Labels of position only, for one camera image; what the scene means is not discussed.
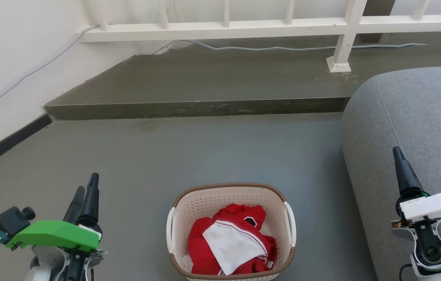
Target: plastic basket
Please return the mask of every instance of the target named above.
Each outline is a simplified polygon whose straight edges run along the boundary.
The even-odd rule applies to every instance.
[[[201,217],[215,215],[218,210],[232,203],[247,206],[260,205],[267,213],[262,229],[276,239],[278,251],[278,258],[273,269],[254,274],[227,276],[186,272],[183,257],[188,254],[187,239],[193,223]],[[219,183],[188,189],[177,197],[166,222],[166,242],[172,265],[191,281],[272,280],[293,260],[296,239],[295,217],[290,205],[279,190],[262,183]]]

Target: concrete floor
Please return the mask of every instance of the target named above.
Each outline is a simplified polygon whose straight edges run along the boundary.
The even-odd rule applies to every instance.
[[[278,280],[374,281],[339,141],[340,114],[62,121],[0,157],[0,212],[31,206],[62,219],[78,185],[100,174],[95,279],[185,280],[172,267],[165,221],[176,196],[207,183],[255,181],[285,194],[297,251]],[[29,249],[0,247],[0,280],[22,280]]]

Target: gray sofa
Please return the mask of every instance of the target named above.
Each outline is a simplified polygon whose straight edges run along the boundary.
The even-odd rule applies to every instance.
[[[441,192],[441,68],[375,76],[342,117],[342,150],[379,281],[398,279],[413,242],[390,233],[399,197],[392,148],[400,146],[424,189]],[[412,269],[403,281],[415,280]]]

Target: white stripe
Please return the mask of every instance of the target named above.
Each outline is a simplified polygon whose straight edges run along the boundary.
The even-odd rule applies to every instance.
[[[249,238],[252,238],[252,240],[256,241],[262,247],[262,249],[264,250],[264,254],[268,255],[267,249],[265,248],[265,244],[263,244],[262,241],[258,237],[256,237],[256,235],[251,233],[250,231],[243,230],[243,229],[239,228],[236,224],[233,224],[232,222],[217,220],[217,221],[215,221],[215,224],[217,224],[218,226],[224,226],[224,227],[226,227],[226,226],[223,224],[227,224],[227,225],[231,226],[232,228],[234,228],[236,231],[243,233],[244,235],[248,236]]]

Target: railing base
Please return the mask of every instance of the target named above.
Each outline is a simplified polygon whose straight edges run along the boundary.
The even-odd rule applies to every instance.
[[[326,64],[328,64],[328,69],[331,73],[340,73],[340,72],[350,72],[350,65],[348,62],[345,64],[336,64],[333,62],[333,57],[328,57],[326,59]]]

